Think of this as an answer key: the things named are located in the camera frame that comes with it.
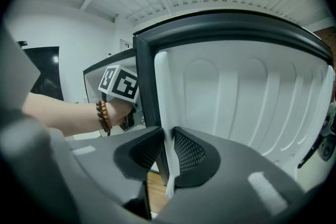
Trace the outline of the person's left forearm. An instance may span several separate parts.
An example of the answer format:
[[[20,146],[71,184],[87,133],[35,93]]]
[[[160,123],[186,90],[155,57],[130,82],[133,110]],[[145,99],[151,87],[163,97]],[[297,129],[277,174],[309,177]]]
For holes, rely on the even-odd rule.
[[[101,130],[94,104],[67,103],[41,94],[29,93],[22,111],[64,136]]]

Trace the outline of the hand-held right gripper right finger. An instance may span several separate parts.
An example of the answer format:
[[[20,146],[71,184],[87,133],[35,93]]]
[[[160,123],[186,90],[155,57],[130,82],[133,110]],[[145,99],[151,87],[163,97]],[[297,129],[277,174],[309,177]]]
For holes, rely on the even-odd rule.
[[[162,224],[270,224],[303,190],[254,149],[185,127],[173,129],[180,173],[157,216]]]

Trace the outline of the black monitor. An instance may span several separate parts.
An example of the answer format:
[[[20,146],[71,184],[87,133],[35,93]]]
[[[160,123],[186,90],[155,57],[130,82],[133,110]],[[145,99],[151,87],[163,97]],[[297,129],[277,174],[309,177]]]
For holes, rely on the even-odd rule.
[[[40,71],[31,93],[63,101],[59,76],[59,47],[30,48],[24,51]]]

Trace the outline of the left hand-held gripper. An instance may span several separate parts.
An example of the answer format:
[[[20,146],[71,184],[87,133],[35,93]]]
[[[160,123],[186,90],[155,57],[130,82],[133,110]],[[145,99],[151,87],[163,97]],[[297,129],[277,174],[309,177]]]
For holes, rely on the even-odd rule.
[[[123,131],[129,131],[141,124],[143,119],[140,90],[137,74],[122,65],[107,66],[102,75],[98,90],[103,94],[130,102],[132,112],[126,116],[120,126]]]

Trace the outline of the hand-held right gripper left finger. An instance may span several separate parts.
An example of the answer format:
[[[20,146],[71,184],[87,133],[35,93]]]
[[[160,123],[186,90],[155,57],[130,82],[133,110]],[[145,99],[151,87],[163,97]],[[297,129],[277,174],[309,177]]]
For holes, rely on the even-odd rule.
[[[163,139],[163,129],[153,126],[67,143],[84,174],[104,195],[150,220],[147,175],[162,151]]]

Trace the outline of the person's left hand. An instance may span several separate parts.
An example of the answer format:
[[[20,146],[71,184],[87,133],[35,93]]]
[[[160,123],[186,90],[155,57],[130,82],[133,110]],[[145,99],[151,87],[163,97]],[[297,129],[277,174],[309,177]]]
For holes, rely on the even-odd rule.
[[[106,102],[108,117],[112,127],[119,126],[125,121],[125,117],[133,110],[132,103],[114,98]]]

